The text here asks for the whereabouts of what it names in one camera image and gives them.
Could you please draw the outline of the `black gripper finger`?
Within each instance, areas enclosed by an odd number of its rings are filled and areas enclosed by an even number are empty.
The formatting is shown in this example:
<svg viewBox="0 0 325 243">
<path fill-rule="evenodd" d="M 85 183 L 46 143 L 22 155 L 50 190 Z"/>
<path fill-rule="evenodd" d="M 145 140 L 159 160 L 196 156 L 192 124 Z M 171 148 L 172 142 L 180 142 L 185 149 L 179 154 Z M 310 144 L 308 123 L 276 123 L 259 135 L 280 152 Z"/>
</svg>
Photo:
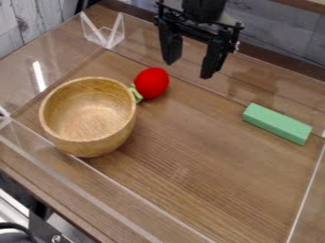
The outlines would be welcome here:
<svg viewBox="0 0 325 243">
<path fill-rule="evenodd" d="M 203 58 L 200 78 L 208 79 L 220 70 L 227 57 L 225 45 L 219 40 L 211 40 L 207 46 L 207 53 Z"/>
<path fill-rule="evenodd" d="M 165 22 L 159 23 L 159 38 L 161 47 L 161 58 L 172 65 L 181 57 L 183 36 L 180 31 Z"/>
</svg>

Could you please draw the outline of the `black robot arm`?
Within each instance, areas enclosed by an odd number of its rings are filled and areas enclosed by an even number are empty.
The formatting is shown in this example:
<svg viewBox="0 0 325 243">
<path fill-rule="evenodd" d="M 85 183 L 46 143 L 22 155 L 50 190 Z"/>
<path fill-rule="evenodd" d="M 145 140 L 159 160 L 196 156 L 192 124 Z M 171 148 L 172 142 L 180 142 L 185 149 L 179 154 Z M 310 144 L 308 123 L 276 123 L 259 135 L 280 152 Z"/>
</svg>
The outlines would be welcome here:
<svg viewBox="0 0 325 243">
<path fill-rule="evenodd" d="M 224 12 L 227 0 L 181 0 L 180 9 L 157 0 L 155 25 L 159 30 L 161 58 L 172 65 L 183 55 L 183 37 L 207 45 L 200 78 L 221 69 L 230 53 L 238 52 L 242 22 Z"/>
</svg>

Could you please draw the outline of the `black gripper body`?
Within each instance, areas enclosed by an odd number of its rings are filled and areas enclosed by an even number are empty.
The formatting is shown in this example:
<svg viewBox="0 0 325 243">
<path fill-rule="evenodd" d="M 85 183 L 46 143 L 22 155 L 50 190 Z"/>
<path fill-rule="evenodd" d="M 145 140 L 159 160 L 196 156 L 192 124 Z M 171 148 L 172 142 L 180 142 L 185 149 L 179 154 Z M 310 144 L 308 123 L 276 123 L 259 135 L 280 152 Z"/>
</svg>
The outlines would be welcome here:
<svg viewBox="0 0 325 243">
<path fill-rule="evenodd" d="M 239 46 L 239 32 L 242 22 L 224 12 L 227 0 L 180 0 L 172 4 L 171 0 L 157 0 L 159 16 L 172 23 L 180 23 L 196 31 L 205 31 L 220 35 L 220 31 L 230 32 L 230 52 L 235 53 Z"/>
</svg>

